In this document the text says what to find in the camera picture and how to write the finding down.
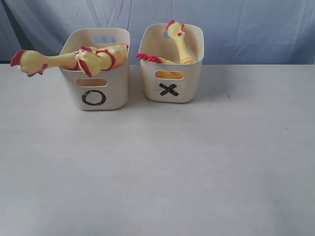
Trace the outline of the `headless rubber chicken body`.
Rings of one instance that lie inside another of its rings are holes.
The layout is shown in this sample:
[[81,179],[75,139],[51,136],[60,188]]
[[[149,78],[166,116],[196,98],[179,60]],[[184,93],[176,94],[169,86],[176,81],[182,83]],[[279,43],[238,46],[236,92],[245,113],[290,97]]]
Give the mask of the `headless rubber chicken body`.
[[[148,62],[154,63],[167,63],[167,64],[175,64],[175,62],[171,60],[167,60],[161,57],[157,57],[154,55],[148,55],[145,53],[138,53],[136,58],[139,60],[143,59]],[[156,71],[156,77],[160,79],[183,79],[184,73],[183,72],[176,72],[176,71]]]

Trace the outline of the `whole rubber chicken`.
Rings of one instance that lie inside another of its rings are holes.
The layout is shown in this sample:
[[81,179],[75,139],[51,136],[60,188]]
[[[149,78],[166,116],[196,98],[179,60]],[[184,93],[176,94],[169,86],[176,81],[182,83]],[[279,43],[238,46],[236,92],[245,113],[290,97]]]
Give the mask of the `whole rubber chicken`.
[[100,71],[108,71],[123,65],[128,56],[129,46],[117,44],[104,48],[79,47],[75,60],[79,68],[88,76],[92,77]]
[[12,57],[10,66],[18,66],[18,69],[32,77],[36,74],[43,75],[44,70],[51,67],[74,69],[77,66],[75,54],[70,52],[57,56],[45,56],[33,50],[19,50]]

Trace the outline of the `severed rubber chicken head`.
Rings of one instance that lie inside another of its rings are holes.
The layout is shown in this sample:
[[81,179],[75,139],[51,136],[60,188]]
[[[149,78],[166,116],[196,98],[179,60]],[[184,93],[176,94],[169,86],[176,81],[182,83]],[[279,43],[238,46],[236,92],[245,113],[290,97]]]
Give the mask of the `severed rubber chicken head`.
[[166,27],[167,35],[174,41],[177,46],[180,64],[194,63],[194,58],[188,52],[185,44],[185,26],[175,20],[171,20]]

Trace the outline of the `cream bin marked X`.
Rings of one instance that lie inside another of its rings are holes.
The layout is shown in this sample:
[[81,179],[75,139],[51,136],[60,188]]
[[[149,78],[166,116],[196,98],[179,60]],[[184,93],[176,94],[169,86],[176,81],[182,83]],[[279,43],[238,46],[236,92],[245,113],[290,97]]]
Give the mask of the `cream bin marked X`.
[[148,99],[189,102],[195,96],[204,58],[203,31],[175,20],[151,25],[143,34],[136,57]]

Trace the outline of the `cream bin marked O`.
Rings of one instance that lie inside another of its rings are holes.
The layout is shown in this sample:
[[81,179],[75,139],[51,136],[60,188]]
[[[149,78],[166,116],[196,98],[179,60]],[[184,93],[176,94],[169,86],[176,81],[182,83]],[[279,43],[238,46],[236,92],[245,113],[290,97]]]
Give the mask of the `cream bin marked O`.
[[[87,28],[73,32],[60,54],[78,52],[79,47],[97,49],[117,44],[129,46],[129,32],[121,28]],[[74,69],[60,67],[68,91],[77,108],[81,110],[112,110],[122,107],[128,97],[130,84],[129,56],[126,62],[108,71],[88,77],[78,66]]]

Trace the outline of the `blue backdrop curtain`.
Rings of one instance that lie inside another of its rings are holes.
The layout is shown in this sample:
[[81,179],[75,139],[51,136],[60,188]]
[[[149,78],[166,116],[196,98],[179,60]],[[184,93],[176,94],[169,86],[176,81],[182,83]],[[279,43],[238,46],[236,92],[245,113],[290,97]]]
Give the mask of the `blue backdrop curtain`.
[[83,28],[122,28],[138,52],[145,29],[176,20],[203,30],[204,64],[313,64],[312,0],[3,0],[1,60],[19,49],[58,54]]

